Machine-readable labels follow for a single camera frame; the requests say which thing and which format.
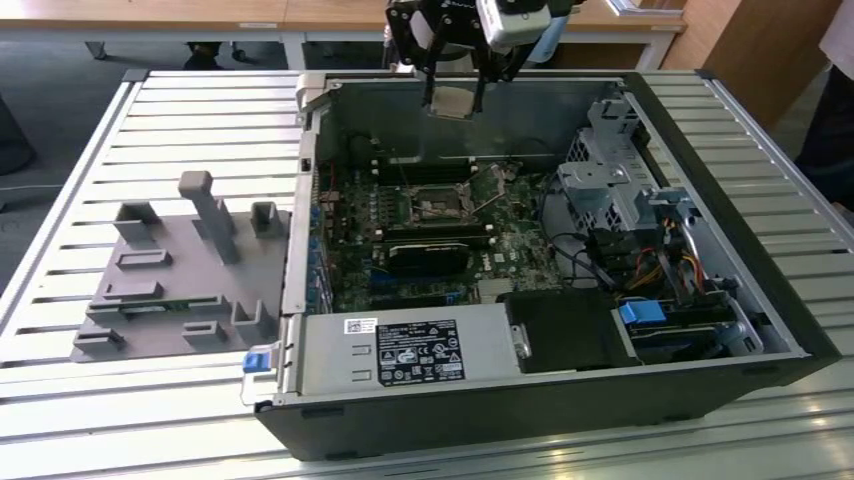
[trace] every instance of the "white table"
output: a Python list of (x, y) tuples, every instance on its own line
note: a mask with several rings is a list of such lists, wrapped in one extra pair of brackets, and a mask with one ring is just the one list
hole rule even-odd
[[(643, 45), (643, 54), (638, 60), (637, 69), (658, 70), (670, 45), (678, 34), (677, 31), (650, 32), (565, 32), (561, 35), (561, 43), (613, 43)], [(303, 45), (307, 42), (382, 42), (383, 32), (364, 31), (311, 31), (282, 32), (284, 54), (288, 59), (288, 67), (295, 70), (306, 70), (306, 54)]]
[[(0, 478), (718, 480), (854, 469), (852, 229), (715, 82), (691, 72), (645, 77), (846, 355), (840, 363), (698, 421), (300, 463), (239, 400), (242, 353), (67, 361), (120, 201), (151, 199), (160, 215), (191, 211), (178, 178), (206, 168), (232, 212), (263, 199), (291, 206), (296, 74), (155, 72), (122, 84), (0, 299)], [(271, 391), (268, 378), (255, 393)]]

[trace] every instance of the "gray plastic block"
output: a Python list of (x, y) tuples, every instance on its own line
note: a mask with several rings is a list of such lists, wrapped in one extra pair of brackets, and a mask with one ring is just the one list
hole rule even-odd
[(92, 327), (78, 332), (75, 347), (88, 355), (115, 354), (124, 347), (124, 340), (112, 328)]
[(116, 266), (122, 270), (132, 268), (166, 267), (172, 264), (172, 256), (163, 249), (138, 250), (119, 255)]
[(259, 344), (276, 334), (276, 319), (270, 315), (264, 304), (258, 301), (255, 314), (250, 317), (243, 306), (235, 303), (231, 310), (231, 326), (247, 343)]
[(182, 337), (198, 349), (218, 347), (228, 340), (223, 327), (214, 320), (208, 322), (186, 322)]
[(116, 214), (114, 226), (124, 241), (130, 244), (155, 244), (150, 226), (160, 223), (160, 217), (155, 213), (148, 202), (123, 203)]
[[(204, 181), (202, 187), (210, 191)], [(259, 215), (270, 218), (274, 229), (280, 224), (283, 233), (288, 230), (290, 213), (275, 208), (262, 206), (231, 215), (230, 238), (240, 259), (234, 264), (223, 264), (212, 238), (198, 234), (195, 215), (146, 223), (158, 249), (119, 239), (80, 332), (112, 329), (123, 339), (122, 348), (90, 348), (92, 342), (80, 347), (75, 342), (75, 362), (239, 351), (275, 341), (288, 239), (287, 234), (258, 236)], [(235, 305), (240, 312), (234, 313)], [(186, 331), (184, 325), (198, 322), (219, 325), (222, 333), (214, 329), (214, 337), (207, 337), (216, 341)]]
[(182, 197), (192, 201), (204, 226), (206, 235), (203, 236), (214, 242), (220, 259), (228, 265), (240, 260), (232, 240), (235, 226), (226, 203), (222, 200), (218, 201), (211, 195), (212, 183), (214, 179), (208, 172), (184, 172), (178, 183), (178, 191)]
[(276, 238), (284, 236), (284, 227), (279, 219), (276, 204), (255, 202), (252, 204), (252, 229), (256, 238)]
[(163, 285), (155, 281), (139, 283), (111, 283), (104, 289), (103, 297), (107, 300), (139, 300), (160, 298)]

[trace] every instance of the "black panel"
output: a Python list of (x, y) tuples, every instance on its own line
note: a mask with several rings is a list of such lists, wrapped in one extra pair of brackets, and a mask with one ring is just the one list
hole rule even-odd
[(611, 310), (617, 304), (606, 292), (514, 292), (505, 296), (511, 325), (525, 327), (531, 356), (522, 360), (525, 373), (627, 367), (629, 357)]

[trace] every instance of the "person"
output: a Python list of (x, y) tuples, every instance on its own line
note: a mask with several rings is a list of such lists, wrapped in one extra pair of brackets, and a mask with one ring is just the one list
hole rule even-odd
[(854, 210), (854, 0), (844, 0), (821, 48), (833, 67), (795, 165), (828, 200)]
[(223, 70), (216, 63), (223, 42), (191, 42), (187, 44), (192, 55), (184, 63), (184, 70)]

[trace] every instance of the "robotic arm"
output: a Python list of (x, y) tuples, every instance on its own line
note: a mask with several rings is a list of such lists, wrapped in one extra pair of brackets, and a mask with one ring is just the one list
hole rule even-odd
[(586, 0), (390, 0), (386, 18), (399, 61), (425, 76), (433, 104), (435, 73), (469, 61), (478, 70), (471, 113), (487, 83), (510, 82), (549, 28)]

